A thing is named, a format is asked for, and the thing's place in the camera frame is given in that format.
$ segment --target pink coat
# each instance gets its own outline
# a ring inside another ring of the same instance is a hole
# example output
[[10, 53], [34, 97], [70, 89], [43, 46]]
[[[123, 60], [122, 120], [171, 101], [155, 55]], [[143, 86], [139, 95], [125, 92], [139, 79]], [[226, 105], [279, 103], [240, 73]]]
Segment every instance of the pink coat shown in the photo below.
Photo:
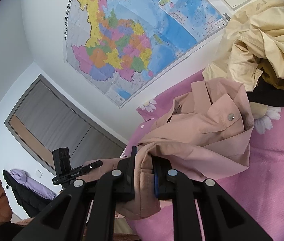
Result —
[[[216, 78], [192, 83], [191, 88], [173, 100], [171, 110], [154, 122], [139, 142], [135, 199], [117, 204], [118, 213], [138, 220], [160, 211], [154, 196], [151, 155], [169, 159], [173, 168], [200, 181], [232, 176], [249, 167], [254, 120], [244, 85]], [[96, 180], [118, 161], [105, 160], [102, 167], [81, 178]]]

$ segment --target metal snap button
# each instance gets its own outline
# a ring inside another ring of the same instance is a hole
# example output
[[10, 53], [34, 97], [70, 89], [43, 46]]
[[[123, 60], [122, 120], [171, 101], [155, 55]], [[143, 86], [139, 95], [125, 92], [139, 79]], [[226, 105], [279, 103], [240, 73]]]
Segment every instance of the metal snap button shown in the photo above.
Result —
[[234, 120], [234, 114], [233, 114], [233, 113], [229, 114], [229, 116], [227, 117], [227, 119], [228, 119], [229, 121], [233, 121], [233, 120]]

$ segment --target pink bedsheet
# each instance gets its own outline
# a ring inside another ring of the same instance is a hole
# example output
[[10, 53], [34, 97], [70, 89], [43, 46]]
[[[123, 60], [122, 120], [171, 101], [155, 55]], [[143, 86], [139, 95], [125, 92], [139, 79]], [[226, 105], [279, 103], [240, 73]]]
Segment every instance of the pink bedsheet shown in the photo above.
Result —
[[[154, 100], [153, 113], [138, 109], [145, 120], [157, 119], [169, 111], [174, 97], [191, 90], [190, 84], [202, 80], [199, 72]], [[218, 183], [266, 230], [274, 241], [284, 240], [284, 108], [279, 120], [265, 134], [253, 131], [250, 140], [250, 168], [238, 175], [218, 180]], [[141, 123], [128, 144], [135, 145], [149, 132], [154, 120]], [[173, 241], [172, 206], [140, 221], [130, 221], [143, 241]]]

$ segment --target black jacket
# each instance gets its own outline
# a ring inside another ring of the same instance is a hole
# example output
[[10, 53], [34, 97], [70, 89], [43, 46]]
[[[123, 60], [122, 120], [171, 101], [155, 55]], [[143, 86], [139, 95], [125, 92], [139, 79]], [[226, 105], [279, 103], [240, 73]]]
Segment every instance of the black jacket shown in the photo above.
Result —
[[42, 198], [37, 193], [18, 183], [6, 170], [3, 170], [3, 175], [7, 184], [12, 188], [17, 203], [24, 208], [31, 218], [37, 216], [51, 202], [50, 199]]

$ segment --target wall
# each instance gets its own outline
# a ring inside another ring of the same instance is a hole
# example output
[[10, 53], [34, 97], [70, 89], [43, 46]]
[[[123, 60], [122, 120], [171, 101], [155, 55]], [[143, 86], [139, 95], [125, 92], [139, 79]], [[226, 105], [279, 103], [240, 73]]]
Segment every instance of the wall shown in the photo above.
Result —
[[19, 221], [21, 221], [21, 219], [15, 213], [13, 213], [11, 222], [16, 223], [16, 222], [19, 222]]
[[142, 121], [136, 108], [212, 60], [220, 37], [192, 54], [119, 109], [84, 76], [63, 61], [64, 16], [68, 0], [22, 0], [25, 33], [35, 61], [70, 96], [125, 139]]
[[24, 32], [21, 0], [1, 0], [0, 100], [32, 61]]
[[[39, 181], [40, 183], [47, 186], [56, 193], [59, 193], [62, 188], [60, 185], [53, 185], [53, 174], [46, 170], [42, 165], [40, 165], [24, 149], [4, 125], [5, 120], [7, 119], [8, 115], [10, 114], [16, 103], [40, 74], [42, 74], [60, 93], [62, 93], [77, 108], [83, 111], [83, 113], [90, 116], [96, 123], [102, 125], [104, 129], [109, 131], [111, 134], [113, 134], [120, 140], [121, 136], [118, 135], [115, 131], [112, 131], [112, 129], [110, 129], [109, 127], [105, 126], [105, 124], [103, 124], [100, 120], [98, 120], [91, 113], [89, 113], [83, 106], [76, 102], [62, 88], [60, 88], [45, 72], [43, 72], [43, 70], [35, 62], [33, 62], [22, 73], [22, 75], [18, 77], [18, 79], [14, 82], [14, 84], [7, 91], [7, 93], [0, 102], [0, 178], [3, 181], [3, 185], [5, 185], [5, 181], [1, 173], [3, 170], [9, 171], [13, 168], [22, 169], [27, 171], [29, 175], [35, 180]], [[35, 175], [36, 170], [39, 170], [43, 173], [40, 179], [37, 178]], [[6, 189], [5, 191], [14, 213], [22, 219], [27, 218], [27, 214], [25, 213], [23, 208], [17, 204], [12, 191]]]

